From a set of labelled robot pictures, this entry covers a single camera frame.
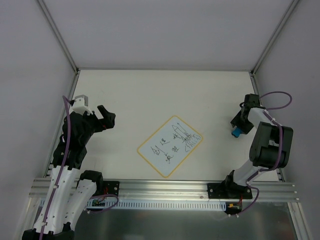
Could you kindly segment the yellow-framed small whiteboard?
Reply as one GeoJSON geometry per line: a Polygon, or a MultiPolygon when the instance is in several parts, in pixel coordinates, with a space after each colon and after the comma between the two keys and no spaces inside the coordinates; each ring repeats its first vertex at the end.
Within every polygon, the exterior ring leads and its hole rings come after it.
{"type": "Polygon", "coordinates": [[[173,115],[137,148],[137,153],[163,178],[168,178],[202,141],[200,133],[173,115]]]}

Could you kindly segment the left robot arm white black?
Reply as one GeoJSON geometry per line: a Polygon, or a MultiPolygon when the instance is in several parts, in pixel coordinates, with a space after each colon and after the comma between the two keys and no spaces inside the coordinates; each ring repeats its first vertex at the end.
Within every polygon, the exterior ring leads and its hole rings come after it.
{"type": "Polygon", "coordinates": [[[72,240],[78,219],[91,197],[102,197],[101,172],[80,172],[87,154],[86,145],[95,133],[115,126],[116,114],[103,105],[97,107],[102,117],[85,107],[66,112],[62,135],[53,153],[51,181],[42,210],[24,240],[72,240]]]}

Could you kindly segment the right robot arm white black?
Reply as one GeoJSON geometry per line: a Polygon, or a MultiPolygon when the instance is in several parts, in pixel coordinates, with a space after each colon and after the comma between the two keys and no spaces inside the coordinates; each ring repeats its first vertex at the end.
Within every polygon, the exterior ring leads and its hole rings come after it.
{"type": "Polygon", "coordinates": [[[289,161],[294,136],[291,127],[281,125],[269,112],[254,107],[244,118],[256,128],[249,149],[248,160],[226,176],[222,183],[223,193],[228,199],[244,198],[250,194],[251,183],[262,174],[284,168],[289,161]]]}

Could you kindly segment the blue bone-shaped eraser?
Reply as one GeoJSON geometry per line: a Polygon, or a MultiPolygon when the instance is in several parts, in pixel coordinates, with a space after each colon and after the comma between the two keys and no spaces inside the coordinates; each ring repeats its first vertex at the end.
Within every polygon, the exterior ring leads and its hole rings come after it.
{"type": "Polygon", "coordinates": [[[236,127],[232,132],[231,135],[235,138],[238,138],[242,134],[242,130],[238,127],[236,127]]]}

